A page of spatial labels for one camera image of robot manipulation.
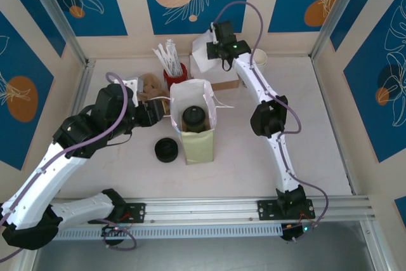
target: white paper bag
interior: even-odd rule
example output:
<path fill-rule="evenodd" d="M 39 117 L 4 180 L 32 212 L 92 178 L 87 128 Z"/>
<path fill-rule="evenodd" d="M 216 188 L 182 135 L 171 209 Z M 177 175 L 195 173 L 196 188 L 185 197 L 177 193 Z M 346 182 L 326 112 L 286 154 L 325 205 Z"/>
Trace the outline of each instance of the white paper bag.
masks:
<path fill-rule="evenodd" d="M 187 164 L 214 160 L 214 128 L 217 123 L 216 104 L 210 82 L 191 79 L 171 86 L 171 121 L 178 132 L 186 154 Z M 182 114 L 190 106 L 199 106 L 209 118 L 209 127 L 201 133 L 182 130 Z"/>
<path fill-rule="evenodd" d="M 207 43 L 211 41 L 213 41 L 213 35 L 210 33 L 210 30 L 207 30 L 203 35 L 198 37 L 192 43 L 192 55 L 201 73 L 204 73 L 215 67 L 221 67 L 223 63 L 223 61 L 219 58 L 215 60 L 207 59 Z"/>

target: black jar lid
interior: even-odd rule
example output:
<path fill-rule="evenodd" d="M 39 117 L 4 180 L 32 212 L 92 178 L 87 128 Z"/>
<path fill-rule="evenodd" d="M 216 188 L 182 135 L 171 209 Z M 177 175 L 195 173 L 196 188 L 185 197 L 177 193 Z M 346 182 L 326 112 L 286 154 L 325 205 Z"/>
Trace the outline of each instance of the black jar lid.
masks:
<path fill-rule="evenodd" d="M 160 139 L 155 144 L 155 154 L 161 162 L 172 162 L 178 156 L 178 144 L 171 138 Z"/>
<path fill-rule="evenodd" d="M 183 112 L 182 119 L 187 126 L 196 127 L 204 123 L 206 113 L 199 106 L 191 106 Z"/>

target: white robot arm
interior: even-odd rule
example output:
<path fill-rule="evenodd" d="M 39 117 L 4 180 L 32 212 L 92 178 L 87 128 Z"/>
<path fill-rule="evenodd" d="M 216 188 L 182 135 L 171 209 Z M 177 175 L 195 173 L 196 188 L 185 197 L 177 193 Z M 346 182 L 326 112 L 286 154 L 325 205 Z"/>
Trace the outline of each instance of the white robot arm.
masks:
<path fill-rule="evenodd" d="M 249 57 L 250 57 L 249 53 L 244 53 L 240 55 L 237 59 L 233 61 L 232 67 L 244 81 L 251 96 L 254 98 L 254 101 L 258 105 L 263 102 L 270 102 L 272 101 L 272 99 L 265 93 L 264 89 L 262 88 L 262 85 L 257 80 L 254 71 L 252 70 L 252 68 L 250 68 Z M 278 96 L 278 94 L 271 88 L 271 86 L 269 86 L 268 82 L 265 80 L 261 72 L 258 70 L 256 64 L 254 63 L 253 65 L 254 65 L 253 69 L 256 70 L 258 76 L 262 79 L 263 84 L 265 84 L 265 86 L 268 88 L 268 91 L 273 96 Z M 287 173 L 287 169 L 282 160 L 281 151 L 278 145 L 278 136 L 280 133 L 281 131 L 278 131 L 272 134 L 270 138 L 264 137 L 264 141 L 266 143 L 266 146 L 269 148 L 272 159 L 275 161 L 278 190 L 280 190 L 283 193 L 286 191 L 292 192 L 293 190 L 298 188 L 299 183 L 296 180 L 292 179 L 292 177 Z M 280 137 L 280 141 L 282 142 L 284 156 L 289 165 L 289 169 L 291 173 L 294 174 L 291 159 L 289 157 L 289 153 L 286 148 L 285 135 L 282 135 Z"/>
<path fill-rule="evenodd" d="M 251 117 L 251 128 L 257 136 L 264 138 L 269 148 L 277 174 L 278 195 L 276 201 L 262 202 L 266 207 L 259 214 L 259 219 L 299 219 L 301 214 L 315 218 L 313 212 L 307 213 L 311 201 L 306 198 L 303 187 L 293 178 L 295 173 L 284 135 L 287 98 L 278 96 L 255 62 L 251 65 L 248 44 L 237 41 L 231 22 L 212 23 L 211 28 L 193 42 L 193 53 L 197 55 L 195 59 L 202 71 L 219 65 L 225 71 L 235 69 L 258 105 Z"/>
<path fill-rule="evenodd" d="M 80 168 L 98 149 L 119 135 L 131 135 L 135 127 L 152 126 L 164 115 L 164 106 L 158 100 L 150 100 L 138 105 L 134 103 L 136 88 L 126 85 L 128 104 L 124 117 L 114 128 L 120 110 L 123 109 L 123 92 L 120 84 L 109 84 L 99 91 L 96 103 L 85 107 L 67 118 L 54 134 L 53 143 L 48 147 L 38 167 L 18 192 L 0 207 L 0 226 L 6 229 L 3 237 L 10 246 L 24 249 L 39 249 L 51 241 L 58 231 L 86 223 L 95 219 L 118 222 L 129 206 L 113 189 L 79 201 L 63 204 L 50 204 L 56 193 L 69 177 Z M 64 153 L 48 168 L 44 165 L 66 148 L 101 135 L 106 136 L 81 148 Z M 30 184 L 18 205 L 20 194 Z"/>

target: black mounting bracket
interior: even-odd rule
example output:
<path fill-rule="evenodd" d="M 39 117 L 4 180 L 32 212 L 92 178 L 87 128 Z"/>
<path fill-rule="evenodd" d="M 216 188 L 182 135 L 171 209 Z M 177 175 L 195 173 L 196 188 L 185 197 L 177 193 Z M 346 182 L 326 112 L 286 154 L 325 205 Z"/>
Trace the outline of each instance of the black mounting bracket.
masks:
<path fill-rule="evenodd" d="M 301 185 L 292 192 L 285 193 L 277 190 L 278 199 L 259 200 L 258 216 L 259 220 L 299 220 L 315 219 L 316 214 L 313 202 L 306 198 L 305 191 Z"/>
<path fill-rule="evenodd" d="M 121 214 L 120 217 L 116 218 L 116 219 L 110 219 L 106 218 L 107 220 L 110 220 L 114 223 L 129 223 L 129 224 L 133 224 L 133 223 L 144 223 L 144 217 L 145 217 L 145 207 L 146 204 L 145 203 L 126 203 L 126 205 L 124 206 L 123 209 L 123 213 Z M 99 223 L 103 223 L 101 221 L 97 221 L 97 220 L 92 220 L 89 221 L 90 224 L 94 225 L 94 224 L 99 224 Z"/>
<path fill-rule="evenodd" d="M 287 105 L 286 96 L 276 96 Z M 251 117 L 251 128 L 257 136 L 271 138 L 274 133 L 285 130 L 287 109 L 275 100 L 259 104 Z"/>
<path fill-rule="evenodd" d="M 233 25 L 230 21 L 215 23 L 214 32 L 218 43 L 206 43 L 207 58 L 210 60 L 220 58 L 223 61 L 223 70 L 230 71 L 234 58 L 238 58 L 244 53 L 251 53 L 251 49 L 246 41 L 237 41 Z M 229 65 L 227 70 L 224 68 L 225 61 Z"/>

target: purple cable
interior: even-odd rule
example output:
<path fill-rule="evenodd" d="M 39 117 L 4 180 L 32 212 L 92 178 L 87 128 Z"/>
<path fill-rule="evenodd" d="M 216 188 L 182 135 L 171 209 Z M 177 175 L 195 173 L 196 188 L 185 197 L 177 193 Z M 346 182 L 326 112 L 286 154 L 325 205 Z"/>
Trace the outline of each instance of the purple cable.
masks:
<path fill-rule="evenodd" d="M 108 235 L 115 232 L 114 230 L 111 230 L 111 231 L 107 232 L 107 234 L 105 234 L 104 237 L 103 237 L 103 242 L 109 249 L 116 250 L 116 251 L 132 251 L 135 248 L 137 248 L 137 240 L 135 239 L 134 235 L 131 234 L 126 228 L 124 228 L 124 227 L 122 227 L 122 226 L 120 226 L 120 225 L 118 225 L 118 224 L 116 224 L 116 223 L 114 223 L 112 221 L 106 220 L 106 219 L 97 219 L 97 221 L 101 221 L 101 222 L 104 222 L 104 223 L 107 223 L 109 225 L 113 225 L 113 226 L 119 228 L 120 231 L 123 231 L 125 234 L 127 234 L 134 243 L 134 245 L 132 247 L 130 247 L 130 248 L 119 248 L 119 247 L 110 246 L 109 244 L 107 244 L 106 238 L 107 238 Z"/>
<path fill-rule="evenodd" d="M 23 251 L 23 249 L 18 249 L 17 251 L 14 251 L 13 253 L 11 253 L 9 256 L 1 258 L 0 263 L 4 263 L 5 261 L 12 259 L 14 256 L 16 256 L 21 251 Z"/>
<path fill-rule="evenodd" d="M 110 77 L 114 77 L 118 80 L 123 96 L 124 96 L 124 101 L 122 104 L 122 108 L 121 108 L 121 112 L 119 117 L 117 118 L 117 120 L 113 123 L 113 125 L 111 125 L 111 127 L 109 127 L 108 129 L 106 129 L 104 132 L 102 132 L 101 134 L 95 136 L 92 139 L 86 140 L 85 142 L 73 145 L 71 147 L 68 147 L 67 149 L 62 150 L 61 152 L 57 153 L 56 155 L 54 155 L 42 168 L 42 173 L 46 172 L 46 169 L 52 164 L 54 163 L 59 157 L 61 157 L 62 155 L 67 154 L 68 152 L 71 152 L 73 150 L 79 149 L 83 146 L 87 146 L 89 144 L 94 143 L 95 141 L 98 141 L 102 138 L 104 138 L 105 136 L 107 136 L 109 133 L 111 133 L 122 121 L 122 118 L 124 117 L 124 115 L 126 114 L 127 111 L 127 104 L 128 104 L 128 94 L 127 94 L 127 89 L 124 85 L 124 83 L 122 82 L 122 79 L 115 73 L 113 72 L 107 72 L 106 73 L 106 79 L 108 82 L 112 83 L 113 81 L 110 79 Z M 24 195 L 28 192 L 28 190 L 31 188 L 31 186 L 35 183 L 35 181 L 37 181 L 37 179 L 42 175 L 42 173 L 37 173 L 35 174 L 31 180 L 27 183 L 27 185 L 24 187 L 24 189 L 20 192 L 20 194 L 18 195 L 18 197 L 14 200 L 13 204 L 10 206 L 10 211 L 14 211 L 14 209 L 17 207 L 18 203 L 20 203 L 21 199 L 24 197 Z M 4 215 L 4 217 L 0 220 L 0 227 L 3 226 L 3 224 L 7 221 L 7 219 L 10 217 L 11 213 L 6 213 Z M 11 255 L 3 258 L 0 260 L 0 263 L 9 260 L 10 258 L 14 257 L 16 254 L 18 254 L 22 249 L 19 249 L 17 251 L 15 251 L 14 253 L 12 253 Z"/>
<path fill-rule="evenodd" d="M 318 223 L 320 222 L 320 220 L 324 217 L 325 213 L 327 212 L 327 209 L 329 208 L 329 197 L 327 196 L 327 194 L 326 194 L 320 187 L 318 187 L 318 186 L 316 186 L 316 185 L 313 185 L 313 184 L 310 184 L 310 183 L 308 183 L 308 182 L 304 182 L 303 180 L 300 180 L 299 178 L 296 178 L 296 177 L 291 173 L 291 170 L 289 169 L 289 165 L 288 165 L 288 163 L 287 163 L 287 161 L 286 161 L 286 156 L 285 156 L 284 150 L 283 150 L 283 148 L 282 148 L 282 142 L 280 141 L 280 137 L 281 137 L 282 135 L 296 135 L 296 134 L 300 133 L 301 130 L 302 130 L 302 124 L 301 124 L 301 122 L 300 122 L 299 116 L 295 113 L 295 111 L 294 111 L 290 106 L 288 106 L 287 104 L 285 104 L 284 102 L 282 102 L 281 100 L 279 100 L 276 96 L 273 96 L 273 95 L 267 90 L 267 88 L 266 88 L 264 82 L 263 82 L 262 79 L 259 77 L 259 75 L 258 75 L 256 69 L 254 69 L 254 67 L 252 66 L 252 59 L 253 59 L 253 57 L 254 57 L 255 50 L 256 50 L 256 48 L 258 47 L 259 41 L 261 40 L 262 32 L 263 32 L 263 29 L 264 29 L 263 19 L 262 19 L 261 13 L 260 13 L 259 10 L 257 9 L 257 7 L 255 7 L 255 5 L 253 5 L 252 3 L 249 3 L 249 2 L 244 1 L 244 0 L 233 1 L 233 2 L 231 2 L 231 3 L 229 3 L 229 4 L 227 4 L 227 5 L 220 11 L 219 15 L 216 17 L 216 19 L 214 20 L 213 23 L 216 23 L 216 22 L 219 20 L 220 16 L 225 12 L 225 10 L 227 10 L 230 6 L 233 6 L 234 4 L 246 4 L 246 5 L 250 6 L 250 7 L 252 7 L 252 8 L 255 10 L 255 12 L 258 14 L 259 23 L 260 23 L 260 25 L 261 25 L 258 38 L 257 38 L 257 40 L 256 40 L 256 42 L 255 42 L 255 45 L 254 45 L 254 47 L 253 47 L 253 49 L 252 49 L 252 52 L 251 52 L 251 55 L 250 55 L 250 57 L 249 57 L 249 65 L 251 66 L 250 69 L 252 70 L 252 72 L 254 73 L 255 77 L 257 78 L 257 80 L 258 80 L 259 83 L 261 84 L 261 86 L 262 86 L 262 88 L 264 89 L 266 95 L 268 95 L 270 98 L 272 98 L 273 100 L 275 100 L 275 101 L 276 101 L 277 103 L 279 103 L 281 106 L 285 107 L 285 108 L 294 116 L 296 122 L 298 123 L 298 130 L 296 130 L 296 131 L 283 131 L 283 132 L 281 132 L 281 133 L 278 135 L 278 144 L 279 144 L 279 149 L 280 149 L 280 155 L 282 156 L 282 160 L 283 160 L 284 165 L 285 165 L 285 167 L 286 167 L 286 172 L 289 174 L 289 176 L 291 176 L 293 179 L 295 179 L 295 180 L 296 180 L 297 182 L 299 182 L 300 184 L 304 184 L 304 185 L 307 185 L 308 187 L 312 187 L 312 188 L 318 190 L 318 191 L 321 192 L 321 193 L 323 194 L 323 196 L 325 197 L 325 206 L 324 206 L 324 209 L 323 209 L 322 213 L 321 213 L 320 216 L 316 219 L 316 221 L 313 222 L 313 224 L 311 225 L 311 230 L 308 230 L 308 231 L 307 231 L 307 232 L 311 232 L 311 231 L 318 225 Z M 304 233 L 303 235 L 300 235 L 296 240 L 302 238 L 304 235 L 306 235 L 306 233 Z"/>

